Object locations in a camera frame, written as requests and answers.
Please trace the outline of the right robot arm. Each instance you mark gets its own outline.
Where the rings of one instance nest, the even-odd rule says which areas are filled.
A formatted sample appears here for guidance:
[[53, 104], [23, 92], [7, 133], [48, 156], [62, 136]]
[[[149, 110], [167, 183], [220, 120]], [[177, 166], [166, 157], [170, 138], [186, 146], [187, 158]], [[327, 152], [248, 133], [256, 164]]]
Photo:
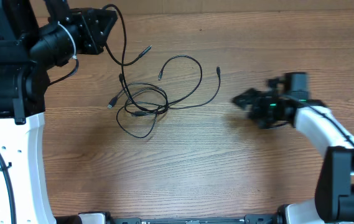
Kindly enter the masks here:
[[232, 98], [248, 109], [248, 119], [261, 129], [290, 124], [322, 156], [314, 198], [282, 205], [272, 223], [354, 223], [354, 135], [321, 100], [310, 97], [308, 75], [289, 72], [267, 81], [268, 90], [250, 88]]

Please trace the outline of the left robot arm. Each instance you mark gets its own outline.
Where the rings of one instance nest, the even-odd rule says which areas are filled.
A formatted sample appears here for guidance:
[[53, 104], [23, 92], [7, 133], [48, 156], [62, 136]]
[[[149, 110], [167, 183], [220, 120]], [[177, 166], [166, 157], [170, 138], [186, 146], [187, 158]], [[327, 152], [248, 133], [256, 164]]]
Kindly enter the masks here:
[[0, 223], [111, 223], [108, 212], [55, 217], [42, 156], [48, 71], [102, 53], [114, 11], [47, 1], [39, 26], [29, 1], [0, 0]]

